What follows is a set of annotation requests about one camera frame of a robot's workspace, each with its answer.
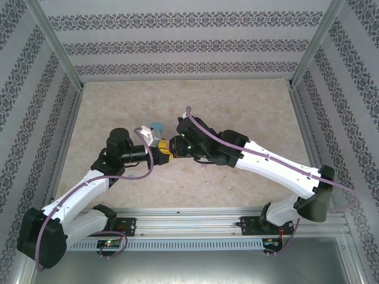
striped wall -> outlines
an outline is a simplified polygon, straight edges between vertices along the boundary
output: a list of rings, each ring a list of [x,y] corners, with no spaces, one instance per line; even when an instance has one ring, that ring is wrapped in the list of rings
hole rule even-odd
[[[21,220],[40,208],[76,90],[23,1],[0,1],[0,283],[17,258]]]
[[[81,79],[287,78],[330,0],[45,0]]]
[[[297,86],[319,159],[361,194],[348,221],[379,282],[379,1],[348,0]],[[352,201],[334,190],[339,206]]]

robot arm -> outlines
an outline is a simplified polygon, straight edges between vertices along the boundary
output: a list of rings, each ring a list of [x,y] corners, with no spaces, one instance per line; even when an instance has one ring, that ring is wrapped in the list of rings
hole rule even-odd
[[[312,176],[327,180],[334,178],[334,170],[331,167],[323,166],[321,169],[317,169],[294,163],[264,149],[245,135],[233,130],[225,130],[217,134],[201,119],[197,117],[194,119],[208,132],[225,142],[265,154],[266,157],[275,157]],[[174,157],[193,157],[196,161],[204,158],[216,165],[226,165],[255,172],[294,192],[294,195],[282,201],[265,205],[259,220],[263,230],[266,227],[282,226],[288,221],[301,217],[314,222],[325,221],[332,186],[316,179],[310,179],[273,160],[220,144],[196,127],[188,117],[178,118],[178,120],[179,125],[176,130],[180,135],[170,140],[170,151]]]
[[[141,134],[144,135],[147,145],[152,150],[154,164],[162,165],[171,161],[172,158],[181,157],[190,157],[200,163],[202,163],[201,159],[207,159],[207,163],[255,172],[291,189],[294,195],[282,201],[265,205],[258,225],[258,230],[261,231],[265,231],[267,228],[276,229],[299,217],[315,222],[325,220],[332,193],[331,186],[318,180],[309,179],[307,176],[270,159],[220,144],[205,135],[188,117],[178,118],[178,120],[179,124],[176,130],[180,135],[170,139],[169,143],[160,139],[159,132],[142,127]],[[195,118],[195,120],[223,141],[276,157],[298,169],[311,173],[313,176],[333,180],[334,170],[329,167],[324,166],[319,170],[294,163],[264,149],[248,139],[247,136],[232,130],[225,130],[217,134],[212,128],[207,127],[201,119]],[[116,128],[110,133],[107,147],[100,152],[99,158],[91,166],[91,170],[77,185],[99,176],[122,176],[125,168],[130,167],[126,164],[144,161],[150,167],[151,161],[145,146],[135,146],[126,129]],[[72,194],[62,207],[53,214],[47,223],[41,240],[40,264],[45,268],[51,268],[63,257],[67,246],[71,246],[97,231],[115,229],[117,214],[103,205],[95,206],[93,210],[82,217],[76,219],[75,217],[94,198],[112,187],[117,180],[116,178],[106,178],[89,183]],[[37,236],[42,223],[66,195],[41,210],[31,208],[25,213],[17,243],[19,251],[34,259]]]

marble floor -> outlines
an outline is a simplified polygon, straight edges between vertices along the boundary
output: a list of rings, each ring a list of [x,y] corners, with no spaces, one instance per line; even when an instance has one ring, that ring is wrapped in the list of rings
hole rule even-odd
[[[128,129],[134,143],[140,144],[133,129],[158,121],[164,127],[162,138],[169,140],[177,135],[176,118],[187,105],[217,132],[235,130],[274,153],[309,165],[284,79],[89,82],[57,195],[81,180],[113,128]],[[146,171],[146,163],[142,163],[127,169],[125,175]],[[191,159],[174,159],[154,167],[144,180],[119,180],[88,207],[263,206],[290,194],[285,187],[252,172],[213,165],[203,170]]]

purple cable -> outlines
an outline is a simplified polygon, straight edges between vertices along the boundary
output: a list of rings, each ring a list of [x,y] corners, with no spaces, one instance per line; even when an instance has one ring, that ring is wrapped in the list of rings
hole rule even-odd
[[[84,183],[81,183],[80,185],[78,185],[76,188],[74,188],[72,191],[70,191],[69,194],[67,194],[56,206],[55,208],[51,211],[51,213],[49,214],[49,216],[47,216],[47,218],[45,219],[44,223],[42,224],[42,227],[41,227],[41,230],[38,234],[38,238],[37,238],[37,242],[36,242],[36,254],[34,255],[34,260],[36,262],[36,269],[38,271],[42,271],[43,269],[41,268],[40,266],[40,248],[41,248],[41,240],[42,240],[42,235],[43,235],[43,232],[45,231],[46,229],[46,225],[47,223],[50,221],[50,219],[52,218],[52,216],[54,215],[55,212],[58,211],[58,208],[61,207],[67,199],[69,199],[76,191],[78,191],[80,188],[82,188],[83,186],[86,186],[87,184],[91,183],[91,182],[94,182],[96,180],[100,180],[100,179],[127,179],[127,180],[138,180],[138,179],[144,179],[146,178],[149,174],[151,174],[152,170],[153,170],[153,166],[154,166],[154,159],[153,159],[153,153],[150,149],[150,147],[147,145],[147,142],[145,142],[143,136],[138,132],[140,131],[142,128],[136,128],[134,129],[134,133],[136,133],[136,135],[139,137],[139,139],[141,139],[142,143],[144,144],[144,146],[147,148],[147,151],[149,152],[149,157],[150,157],[150,169],[147,173],[145,173],[143,176],[137,176],[137,177],[128,177],[128,176],[98,176],[98,177],[94,177],[93,179],[89,179],[87,180],[86,182]]]
[[[328,212],[342,212],[346,209],[350,209],[352,207],[354,207],[355,205],[358,204],[359,200],[360,200],[360,197],[358,195],[358,193],[356,191],[353,191],[352,189],[344,186],[344,185],[340,185],[339,183],[336,183],[336,182],[332,182],[330,180],[327,180],[327,179],[324,179],[322,177],[318,177],[318,176],[314,176],[310,173],[307,173],[303,170],[300,170],[290,164],[287,164],[286,162],[278,159],[278,158],[275,158],[275,157],[271,157],[270,155],[268,154],[263,154],[263,153],[260,153],[260,152],[257,152],[257,151],[253,151],[253,150],[250,150],[250,149],[245,149],[243,147],[239,147],[237,145],[234,145],[234,144],[231,144],[231,143],[228,143],[228,142],[225,142],[224,140],[222,139],[219,139],[217,136],[213,135],[211,132],[209,132],[208,130],[206,130],[204,127],[202,127],[196,120],[195,118],[191,115],[191,107],[188,106],[186,109],[185,109],[186,113],[187,113],[187,116],[188,118],[192,121],[193,124],[196,125],[197,128],[199,128],[202,132],[204,132],[206,135],[208,135],[209,137],[211,137],[213,140],[216,140],[217,142],[219,142],[220,144],[222,145],[225,145],[225,146],[228,146],[230,148],[233,148],[233,149],[236,149],[236,150],[240,150],[240,151],[244,151],[244,152],[247,152],[247,153],[250,153],[250,154],[253,154],[253,155],[256,155],[256,156],[259,156],[259,157],[263,157],[267,160],[272,160],[278,164],[281,164],[282,166],[285,166],[291,170],[294,170],[295,172],[297,173],[301,173],[302,175],[305,175],[307,176],[308,178],[312,178],[312,179],[316,179],[320,182],[324,182],[324,183],[327,183],[328,185],[333,185],[333,186],[336,186],[338,188],[341,188],[349,193],[351,193],[355,199],[353,202],[351,202],[349,205],[347,206],[344,206],[344,207],[341,207],[341,208],[336,208],[336,209],[329,209]]]
[[[128,238],[126,237],[126,235],[124,233],[122,233],[122,232],[116,232],[116,231],[101,231],[101,232],[95,232],[91,236],[93,236],[93,235],[102,235],[102,234],[115,234],[115,235],[120,235],[121,238],[122,237],[125,238],[125,244],[123,245],[123,247],[121,248],[121,250],[116,251],[111,256],[106,256],[107,259],[111,259],[112,257],[118,256],[120,253],[122,253],[126,249],[126,246],[128,245]],[[104,257],[104,255],[102,254],[102,249],[103,249],[103,247],[101,247],[100,251],[99,251],[99,255],[100,255],[101,258]]]
[[[271,250],[270,248],[265,248],[264,250],[269,251],[271,253],[281,254],[292,243],[292,240],[293,240],[293,238],[294,238],[294,236],[296,234],[296,231],[297,231],[299,223],[300,223],[300,219],[297,219],[297,222],[296,222],[294,231],[291,234],[291,237],[288,239],[288,241],[286,242],[285,246],[280,251],[276,252],[276,251]]]

